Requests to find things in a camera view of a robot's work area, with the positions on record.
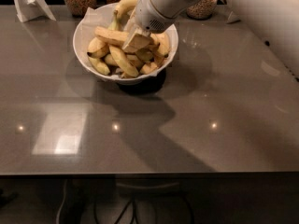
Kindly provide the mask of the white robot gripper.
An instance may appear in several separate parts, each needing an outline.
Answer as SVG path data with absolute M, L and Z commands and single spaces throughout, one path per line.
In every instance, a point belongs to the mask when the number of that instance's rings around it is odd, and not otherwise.
M 123 31 L 129 32 L 122 49 L 135 53 L 150 43 L 150 33 L 160 34 L 186 8 L 201 0 L 138 0 Z

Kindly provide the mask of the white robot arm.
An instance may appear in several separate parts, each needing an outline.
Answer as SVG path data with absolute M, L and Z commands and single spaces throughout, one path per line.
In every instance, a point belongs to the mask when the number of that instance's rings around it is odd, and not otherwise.
M 129 36 L 159 34 L 201 0 L 138 0 Z M 299 0 L 221 0 L 299 77 Z

